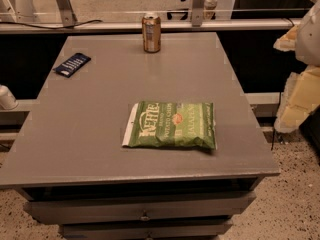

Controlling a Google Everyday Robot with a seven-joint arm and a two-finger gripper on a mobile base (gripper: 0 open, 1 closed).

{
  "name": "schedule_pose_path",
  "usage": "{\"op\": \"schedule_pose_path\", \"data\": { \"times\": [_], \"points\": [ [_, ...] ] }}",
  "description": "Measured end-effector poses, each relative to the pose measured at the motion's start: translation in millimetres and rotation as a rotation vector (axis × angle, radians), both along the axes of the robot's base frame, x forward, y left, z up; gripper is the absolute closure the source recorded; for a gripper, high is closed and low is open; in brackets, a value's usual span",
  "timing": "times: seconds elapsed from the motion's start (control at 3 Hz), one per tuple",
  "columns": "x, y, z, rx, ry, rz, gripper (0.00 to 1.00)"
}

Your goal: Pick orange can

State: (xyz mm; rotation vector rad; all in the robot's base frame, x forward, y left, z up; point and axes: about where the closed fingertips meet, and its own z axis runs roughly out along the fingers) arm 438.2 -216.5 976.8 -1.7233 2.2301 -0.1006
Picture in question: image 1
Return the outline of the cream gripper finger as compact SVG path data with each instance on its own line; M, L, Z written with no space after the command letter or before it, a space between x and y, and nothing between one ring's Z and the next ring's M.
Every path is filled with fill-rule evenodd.
M298 26L293 26L283 36L278 38L273 47L279 51L288 52L294 51L296 48Z
M280 133L297 130L320 106L320 68L308 66L302 73L292 72L277 111L274 128Z

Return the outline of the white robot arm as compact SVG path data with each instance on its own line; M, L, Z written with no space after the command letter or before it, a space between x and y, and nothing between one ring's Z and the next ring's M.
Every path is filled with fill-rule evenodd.
M276 114L275 129L290 133L320 106L320 1L273 47L294 51L296 59L307 65L302 73L289 75Z

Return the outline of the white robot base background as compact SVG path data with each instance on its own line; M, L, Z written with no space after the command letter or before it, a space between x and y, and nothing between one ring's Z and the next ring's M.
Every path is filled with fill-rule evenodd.
M33 0L0 0L0 21L30 23L37 20Z

